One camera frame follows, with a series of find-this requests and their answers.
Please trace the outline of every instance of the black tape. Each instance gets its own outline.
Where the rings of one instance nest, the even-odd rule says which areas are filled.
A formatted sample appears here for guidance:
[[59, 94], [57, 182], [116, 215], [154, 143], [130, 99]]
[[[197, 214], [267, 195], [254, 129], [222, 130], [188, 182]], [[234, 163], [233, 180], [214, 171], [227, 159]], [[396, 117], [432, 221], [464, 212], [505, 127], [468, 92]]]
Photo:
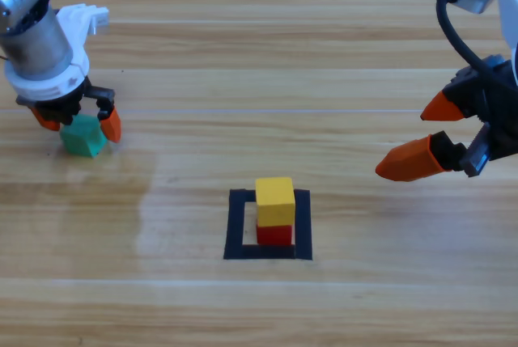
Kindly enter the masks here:
[[312, 260], [310, 192], [295, 190], [295, 244], [243, 245], [244, 205], [256, 201], [254, 190], [232, 189], [228, 198], [227, 242], [224, 260]]

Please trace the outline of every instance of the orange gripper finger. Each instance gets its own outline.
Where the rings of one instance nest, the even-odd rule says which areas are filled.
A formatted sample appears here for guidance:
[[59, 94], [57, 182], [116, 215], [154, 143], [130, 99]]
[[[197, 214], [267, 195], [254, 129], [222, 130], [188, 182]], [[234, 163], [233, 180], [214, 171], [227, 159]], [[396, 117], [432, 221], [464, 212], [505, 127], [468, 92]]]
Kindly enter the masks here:
[[376, 174], [392, 181], [415, 181], [445, 171], [430, 150], [431, 135], [395, 147], [376, 167]]
[[41, 116], [41, 114], [38, 112], [38, 110], [36, 110], [35, 108], [31, 108], [31, 111], [34, 114], [34, 116], [36, 117], [36, 119], [38, 120], [38, 122], [40, 122], [40, 125], [42, 127], [45, 127], [46, 129], [49, 129], [49, 130], [52, 130], [52, 131], [59, 131], [59, 129], [61, 127], [59, 122], [56, 122], [56, 121], [46, 121]]
[[109, 141], [118, 143], [121, 140], [121, 118], [114, 108], [110, 116], [100, 122], [100, 128]]
[[441, 91], [426, 106], [421, 114], [421, 119], [423, 121], [460, 121], [464, 119], [464, 114]]

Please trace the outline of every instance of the wooden table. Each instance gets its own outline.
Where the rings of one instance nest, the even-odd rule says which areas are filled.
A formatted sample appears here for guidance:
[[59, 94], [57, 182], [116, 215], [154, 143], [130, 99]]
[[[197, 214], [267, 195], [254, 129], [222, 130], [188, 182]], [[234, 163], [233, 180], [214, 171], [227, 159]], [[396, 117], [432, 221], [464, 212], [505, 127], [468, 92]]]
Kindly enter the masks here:
[[[476, 179], [374, 172], [398, 144], [480, 127], [419, 119], [465, 66], [434, 0], [53, 6], [81, 2], [111, 10], [87, 50], [123, 141], [70, 157], [1, 81], [2, 347], [518, 344], [516, 158]], [[449, 11], [508, 57], [496, 5]], [[314, 261], [223, 260], [229, 190], [267, 176], [311, 191]]]

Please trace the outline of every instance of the stacked cubes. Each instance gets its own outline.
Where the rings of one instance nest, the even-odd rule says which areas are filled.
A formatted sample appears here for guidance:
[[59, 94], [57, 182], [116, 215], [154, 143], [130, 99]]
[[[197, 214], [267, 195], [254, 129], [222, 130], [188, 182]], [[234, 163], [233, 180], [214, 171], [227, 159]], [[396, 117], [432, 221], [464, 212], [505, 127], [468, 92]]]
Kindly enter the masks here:
[[290, 246], [295, 225], [295, 191], [287, 177], [256, 180], [257, 244]]

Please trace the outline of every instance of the black cable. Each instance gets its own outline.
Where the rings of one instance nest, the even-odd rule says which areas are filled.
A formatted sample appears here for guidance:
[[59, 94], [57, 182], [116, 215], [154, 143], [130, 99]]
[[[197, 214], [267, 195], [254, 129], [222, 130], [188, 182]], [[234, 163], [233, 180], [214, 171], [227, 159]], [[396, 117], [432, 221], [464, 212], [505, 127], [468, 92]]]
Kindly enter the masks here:
[[449, 4], [449, 0], [437, 0], [436, 10], [437, 10], [437, 19], [439, 20], [439, 25], [443, 29], [444, 35], [452, 45], [452, 47], [456, 50], [459, 55], [464, 58], [464, 60], [479, 74], [483, 74], [487, 77], [494, 77], [493, 70], [487, 66], [487, 64], [481, 60], [479, 56], [477, 56], [466, 43], [461, 39], [461, 37], [455, 31], [450, 19], [448, 17], [447, 5]]

